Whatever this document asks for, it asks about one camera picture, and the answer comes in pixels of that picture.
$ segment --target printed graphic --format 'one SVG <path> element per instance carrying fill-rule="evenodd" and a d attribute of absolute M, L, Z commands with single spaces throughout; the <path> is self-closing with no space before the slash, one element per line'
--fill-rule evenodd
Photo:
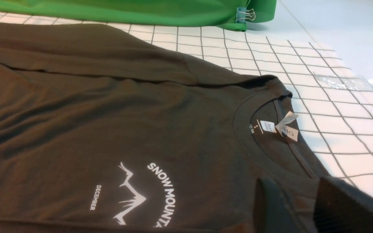
<path fill-rule="evenodd" d="M 135 209 L 136 207 L 138 207 L 139 205 L 141 205 L 144 201 L 146 201 L 146 198 L 142 195 L 140 195 L 132 186 L 131 184 L 129 183 L 129 180 L 130 178 L 132 178 L 133 176 L 133 173 L 131 171 L 129 171 L 127 168 L 125 168 L 123 166 L 123 163 L 121 162 L 120 163 L 120 166 L 119 166 L 123 171 L 126 172 L 126 179 L 125 181 L 123 182 L 123 184 L 120 185 L 120 187 L 123 187 L 125 186 L 127 189 L 129 189 L 134 197 L 132 200 L 128 200 L 128 201 L 123 201 L 123 202 L 129 202 L 129 204 L 125 205 L 124 207 L 127 207 L 129 206 L 129 208 L 127 208 L 126 210 L 120 212 L 119 214 L 117 214 L 115 217 L 113 218 L 116 218 L 117 219 L 117 222 L 120 224 L 120 225 L 126 225 L 125 221 L 123 220 L 123 217 L 128 214 L 130 211 L 132 211 L 133 209 Z"/>

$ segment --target dark brown t-shirt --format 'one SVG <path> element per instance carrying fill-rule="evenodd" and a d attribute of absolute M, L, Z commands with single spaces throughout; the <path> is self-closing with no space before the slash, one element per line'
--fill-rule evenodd
<path fill-rule="evenodd" d="M 259 177 L 313 229 L 326 170 L 257 127 L 290 98 L 109 26 L 0 24 L 0 232 L 251 231 Z"/>

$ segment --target clear plastic film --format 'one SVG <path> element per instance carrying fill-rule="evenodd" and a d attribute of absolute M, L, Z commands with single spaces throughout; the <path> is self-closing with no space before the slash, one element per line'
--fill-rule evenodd
<path fill-rule="evenodd" d="M 328 87 L 338 90 L 351 91 L 370 91 L 373 92 L 373 79 L 366 79 L 362 76 L 358 77 L 336 77 L 315 75 L 316 80 L 323 87 Z"/>

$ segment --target white tag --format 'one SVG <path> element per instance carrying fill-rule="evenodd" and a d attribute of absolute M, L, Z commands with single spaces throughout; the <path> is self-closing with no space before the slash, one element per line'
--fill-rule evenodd
<path fill-rule="evenodd" d="M 277 125 L 286 125 L 286 124 L 289 124 L 290 122 L 296 120 L 296 118 L 298 117 L 299 115 L 297 114 L 294 114 L 293 112 L 288 112 L 285 117 L 283 118 L 283 120 L 281 120 Z"/>
<path fill-rule="evenodd" d="M 297 138 L 299 136 L 299 130 L 296 130 L 295 128 L 289 127 L 287 125 L 277 125 L 276 127 L 279 132 L 282 132 L 284 136 L 287 136 L 290 139 L 293 139 L 294 141 L 297 141 Z"/>
<path fill-rule="evenodd" d="M 262 128 L 264 131 L 276 133 L 276 129 L 274 128 L 274 123 L 269 121 L 260 121 L 260 124 L 262 125 Z"/>

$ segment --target grid mat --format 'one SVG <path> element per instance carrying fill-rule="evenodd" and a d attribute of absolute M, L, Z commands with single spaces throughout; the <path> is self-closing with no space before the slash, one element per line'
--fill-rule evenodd
<path fill-rule="evenodd" d="M 216 27 L 178 28 L 92 22 L 0 12 L 0 22 L 61 25 L 99 23 L 148 43 L 204 59 L 240 74 L 277 76 L 293 93 L 300 133 L 334 177 L 373 196 L 373 91 L 333 89 L 356 78 L 324 44 L 274 40 Z"/>

